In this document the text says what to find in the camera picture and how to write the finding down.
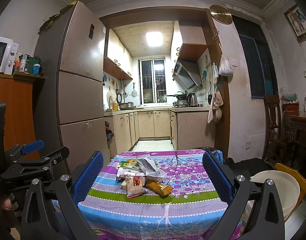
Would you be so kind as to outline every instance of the microwave oven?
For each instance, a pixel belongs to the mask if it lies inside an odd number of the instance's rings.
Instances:
[[[19,44],[12,39],[0,37],[0,72],[12,75],[15,55]]]

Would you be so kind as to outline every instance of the yellow chair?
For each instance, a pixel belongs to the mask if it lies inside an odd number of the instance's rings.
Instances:
[[[306,194],[306,179],[298,172],[298,170],[294,170],[288,166],[285,166],[282,163],[277,163],[275,165],[275,169],[277,171],[283,171],[287,174],[290,174],[291,176],[293,176],[298,184],[299,187],[301,189],[300,193],[299,193],[299,197],[296,203],[296,206],[294,207],[294,209],[292,210],[291,214],[296,210],[296,208],[299,206],[299,204],[301,203],[301,201],[303,200],[305,194]]]

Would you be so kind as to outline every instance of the framed picture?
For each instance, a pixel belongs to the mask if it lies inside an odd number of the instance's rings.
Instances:
[[[298,41],[306,37],[306,17],[298,5],[294,5],[284,13]]]

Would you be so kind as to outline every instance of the blue clamp pad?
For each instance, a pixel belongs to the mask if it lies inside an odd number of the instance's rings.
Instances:
[[[36,141],[34,143],[27,144],[23,147],[23,154],[30,154],[32,152],[38,151],[44,147],[44,142],[42,140]]]

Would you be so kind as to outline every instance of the window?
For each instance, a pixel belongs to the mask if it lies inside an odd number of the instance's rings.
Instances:
[[[140,60],[142,104],[165,103],[164,59]]]
[[[246,58],[252,98],[277,94],[277,81],[272,56],[261,27],[243,18],[233,21]]]

